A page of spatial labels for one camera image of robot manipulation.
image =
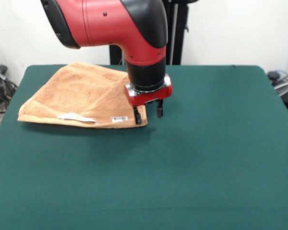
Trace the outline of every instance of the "red robot arm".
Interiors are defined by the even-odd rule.
[[[69,48],[118,45],[126,59],[126,96],[136,107],[172,92],[166,75],[167,18],[162,0],[41,0],[58,39]]]

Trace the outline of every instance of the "towel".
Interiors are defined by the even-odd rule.
[[[138,107],[142,123],[135,124],[124,93],[128,74],[75,62],[59,69],[20,108],[18,121],[86,128],[134,128],[148,124],[145,106]]]

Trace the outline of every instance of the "white label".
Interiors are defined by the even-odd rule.
[[[82,122],[94,122],[94,123],[97,122],[96,120],[94,120],[92,118],[83,117],[83,116],[80,116],[80,115],[75,114],[75,113],[62,114],[62,115],[58,116],[57,119],[75,120],[75,121],[82,121]]]
[[[115,116],[112,118],[112,123],[123,122],[123,121],[128,121],[128,117],[127,116]]]

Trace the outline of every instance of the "green felt surface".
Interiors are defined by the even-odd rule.
[[[288,112],[262,69],[168,67],[144,128],[17,122],[59,67],[29,67],[0,126],[0,230],[288,230]]]

